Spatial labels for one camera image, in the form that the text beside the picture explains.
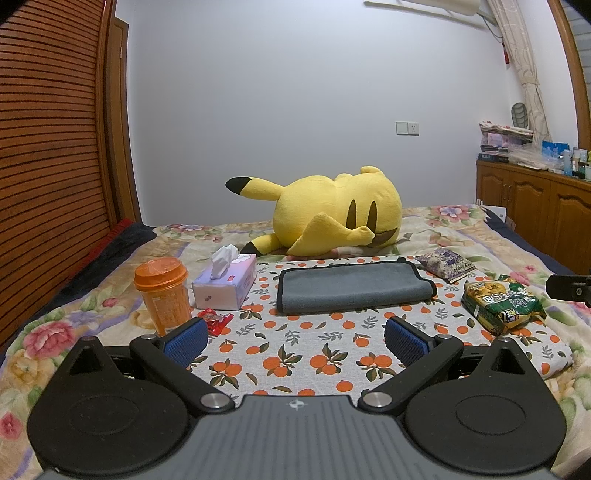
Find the yellow plush toy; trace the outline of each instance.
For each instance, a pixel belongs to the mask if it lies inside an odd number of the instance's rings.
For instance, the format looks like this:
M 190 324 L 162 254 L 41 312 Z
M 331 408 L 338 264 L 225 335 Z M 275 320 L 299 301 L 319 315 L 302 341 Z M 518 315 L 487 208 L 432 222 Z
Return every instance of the yellow plush toy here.
M 266 255 L 287 247 L 288 255 L 308 257 L 337 247 L 385 247 L 396 241 L 400 230 L 400 197 L 376 167 L 362 167 L 355 176 L 342 173 L 334 180 L 305 177 L 287 187 L 235 177 L 226 187 L 246 198 L 277 202 L 275 233 L 255 238 L 242 253 Z

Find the cabinet door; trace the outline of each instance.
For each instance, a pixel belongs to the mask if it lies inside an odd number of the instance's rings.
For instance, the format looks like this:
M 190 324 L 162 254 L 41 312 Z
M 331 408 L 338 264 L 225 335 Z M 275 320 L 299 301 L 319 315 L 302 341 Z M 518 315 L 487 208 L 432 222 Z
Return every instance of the cabinet door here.
M 500 168 L 478 165 L 476 197 L 484 205 L 505 207 L 506 176 L 507 172 Z
M 547 252 L 587 275 L 591 267 L 591 192 L 553 182 L 546 229 Z
M 552 182 L 535 173 L 510 172 L 508 183 L 507 216 L 515 222 L 516 233 L 544 251 Z

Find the folded microfiber towel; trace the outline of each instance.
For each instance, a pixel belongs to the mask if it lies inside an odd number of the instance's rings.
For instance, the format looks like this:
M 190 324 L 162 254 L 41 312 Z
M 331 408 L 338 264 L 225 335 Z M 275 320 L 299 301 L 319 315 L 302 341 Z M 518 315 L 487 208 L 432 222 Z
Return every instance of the folded microfiber towel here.
M 277 310 L 285 314 L 353 310 L 428 300 L 436 294 L 435 284 L 401 257 L 284 270 L 279 277 Z

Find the box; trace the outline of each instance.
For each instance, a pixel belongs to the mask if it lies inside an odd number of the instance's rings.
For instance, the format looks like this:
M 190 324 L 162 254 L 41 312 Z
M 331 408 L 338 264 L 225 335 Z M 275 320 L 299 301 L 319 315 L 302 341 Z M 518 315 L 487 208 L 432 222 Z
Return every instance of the box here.
M 222 278 L 211 280 L 209 265 L 193 281 L 193 294 L 198 309 L 240 310 L 256 279 L 256 255 L 238 255 Z

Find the orange cup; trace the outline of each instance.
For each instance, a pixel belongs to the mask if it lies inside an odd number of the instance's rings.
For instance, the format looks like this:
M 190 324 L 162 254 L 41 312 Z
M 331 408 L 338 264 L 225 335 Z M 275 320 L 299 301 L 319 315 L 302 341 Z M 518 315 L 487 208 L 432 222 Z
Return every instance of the orange cup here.
M 174 257 L 162 257 L 135 269 L 135 288 L 160 336 L 166 335 L 191 318 L 189 292 L 184 281 L 189 276 L 183 263 Z

